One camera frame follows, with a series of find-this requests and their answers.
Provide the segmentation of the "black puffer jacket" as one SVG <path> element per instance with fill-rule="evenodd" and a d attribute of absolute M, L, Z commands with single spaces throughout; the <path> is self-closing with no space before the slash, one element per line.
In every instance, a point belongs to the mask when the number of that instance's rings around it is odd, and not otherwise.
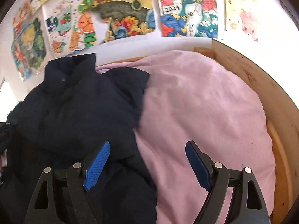
<path fill-rule="evenodd" d="M 136 68 L 95 70 L 96 55 L 52 60 L 44 81 L 8 115 L 1 138 L 1 223 L 24 223 L 46 167 L 66 169 L 110 144 L 97 184 L 87 192 L 102 223 L 155 223 L 157 188 L 134 130 L 150 75 Z"/>

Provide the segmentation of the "pink duvet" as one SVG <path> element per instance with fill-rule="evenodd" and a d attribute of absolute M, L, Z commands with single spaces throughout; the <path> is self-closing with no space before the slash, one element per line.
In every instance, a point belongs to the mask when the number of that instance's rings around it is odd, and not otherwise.
<path fill-rule="evenodd" d="M 135 129 L 157 185 L 157 223 L 192 223 L 207 192 L 185 154 L 194 141 L 229 169 L 252 169 L 268 212 L 274 208 L 275 158 L 258 95 L 215 60 L 169 51 L 125 63 L 150 74 Z"/>

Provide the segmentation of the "blond boy drawing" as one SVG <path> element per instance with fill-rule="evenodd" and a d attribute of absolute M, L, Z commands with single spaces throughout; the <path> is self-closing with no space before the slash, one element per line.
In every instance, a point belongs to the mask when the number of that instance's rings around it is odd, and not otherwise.
<path fill-rule="evenodd" d="M 47 50 L 41 20 L 33 15 L 30 1 L 25 1 L 12 20 L 11 53 L 22 81 L 40 73 L 46 62 Z"/>

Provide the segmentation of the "fruit and cup drawing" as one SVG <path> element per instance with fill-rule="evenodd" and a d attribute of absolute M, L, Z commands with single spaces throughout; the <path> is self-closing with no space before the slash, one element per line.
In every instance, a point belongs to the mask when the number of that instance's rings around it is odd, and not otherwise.
<path fill-rule="evenodd" d="M 83 0 L 52 0 L 43 8 L 54 57 L 61 58 L 97 44 L 91 12 Z"/>

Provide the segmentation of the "2024 dragon drawing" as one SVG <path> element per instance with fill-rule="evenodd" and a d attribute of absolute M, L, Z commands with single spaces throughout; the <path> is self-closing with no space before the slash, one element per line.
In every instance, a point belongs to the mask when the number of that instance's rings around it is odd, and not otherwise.
<path fill-rule="evenodd" d="M 216 0 L 158 0 L 163 37 L 217 38 Z"/>

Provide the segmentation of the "pink pigs drawing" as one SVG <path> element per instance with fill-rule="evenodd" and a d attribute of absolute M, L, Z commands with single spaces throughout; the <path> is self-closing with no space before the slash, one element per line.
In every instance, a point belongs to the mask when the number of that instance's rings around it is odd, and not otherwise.
<path fill-rule="evenodd" d="M 227 32 L 234 36 L 244 35 L 258 40 L 257 0 L 224 0 Z"/>

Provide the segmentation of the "landscape hills drawing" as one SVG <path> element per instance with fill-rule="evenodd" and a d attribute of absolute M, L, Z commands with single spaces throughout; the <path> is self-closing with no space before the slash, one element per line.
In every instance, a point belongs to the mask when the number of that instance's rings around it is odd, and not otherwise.
<path fill-rule="evenodd" d="M 96 12 L 108 24 L 103 43 L 156 29 L 152 0 L 83 0 L 79 10 Z"/>

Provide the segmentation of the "wooden bed frame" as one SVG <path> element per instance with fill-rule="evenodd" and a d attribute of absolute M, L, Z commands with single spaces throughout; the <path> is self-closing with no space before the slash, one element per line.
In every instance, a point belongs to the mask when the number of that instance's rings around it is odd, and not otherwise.
<path fill-rule="evenodd" d="M 275 158 L 274 208 L 272 223 L 298 223 L 298 108 L 272 77 L 244 55 L 218 41 L 212 48 L 195 48 L 192 52 L 209 57 L 244 81 L 258 95 L 266 116 L 266 131 L 272 140 Z M 97 66 L 104 72 L 141 58 Z"/>

